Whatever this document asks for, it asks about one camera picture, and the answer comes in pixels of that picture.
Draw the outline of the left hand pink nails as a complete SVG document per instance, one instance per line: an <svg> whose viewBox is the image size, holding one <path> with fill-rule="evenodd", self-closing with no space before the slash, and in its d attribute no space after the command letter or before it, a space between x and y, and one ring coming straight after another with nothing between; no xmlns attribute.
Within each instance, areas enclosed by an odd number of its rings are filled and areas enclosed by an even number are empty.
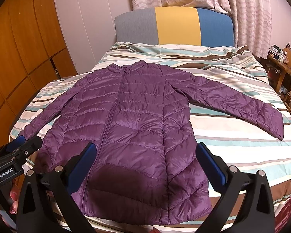
<svg viewBox="0 0 291 233"><path fill-rule="evenodd" d="M18 199L19 199L19 195L20 195L20 189L15 183L12 184L12 187L10 189L9 194L10 194L10 198L13 201L9 212L10 212L10 214L15 215L17 213L17 210L18 210Z"/></svg>

